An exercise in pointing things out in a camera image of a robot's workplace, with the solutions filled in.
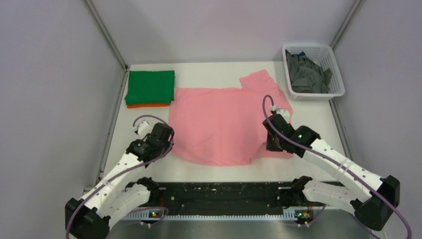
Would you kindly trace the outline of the pink t shirt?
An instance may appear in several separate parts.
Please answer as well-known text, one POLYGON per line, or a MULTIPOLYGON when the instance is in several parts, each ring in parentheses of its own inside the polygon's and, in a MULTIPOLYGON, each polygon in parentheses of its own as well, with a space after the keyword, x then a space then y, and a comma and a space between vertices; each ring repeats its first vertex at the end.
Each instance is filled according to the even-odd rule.
POLYGON ((176 88, 170 105, 173 153, 208 166, 241 166, 256 158, 284 158, 287 152, 266 149, 263 126, 269 109, 262 107, 265 95, 276 106, 292 113, 284 92, 266 70, 240 79, 240 88, 176 88))

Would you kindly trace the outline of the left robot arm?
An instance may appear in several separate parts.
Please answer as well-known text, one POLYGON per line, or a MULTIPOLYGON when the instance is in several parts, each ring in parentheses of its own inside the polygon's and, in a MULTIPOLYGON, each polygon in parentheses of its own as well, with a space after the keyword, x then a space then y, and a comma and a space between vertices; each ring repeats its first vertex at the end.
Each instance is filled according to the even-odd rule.
POLYGON ((165 122, 151 126, 142 121, 135 130, 141 139, 132 141, 116 166, 80 199, 71 198, 65 205, 65 237, 105 239, 113 226, 136 207, 153 206, 159 192, 151 179, 127 185, 147 167, 172 149, 174 130, 165 122))

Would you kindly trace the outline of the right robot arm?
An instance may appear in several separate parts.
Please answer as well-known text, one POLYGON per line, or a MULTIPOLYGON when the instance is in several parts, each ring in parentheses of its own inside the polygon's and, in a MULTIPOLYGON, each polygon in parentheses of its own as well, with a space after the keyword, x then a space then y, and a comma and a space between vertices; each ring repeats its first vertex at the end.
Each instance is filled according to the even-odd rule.
POLYGON ((266 116, 263 125, 283 151, 318 166, 342 184, 334 186, 302 176, 292 191, 296 204, 311 201, 335 206, 374 231, 381 231, 397 212, 400 182, 394 176, 383 178, 366 170, 334 150, 314 130, 304 125, 294 129, 280 114, 266 116))

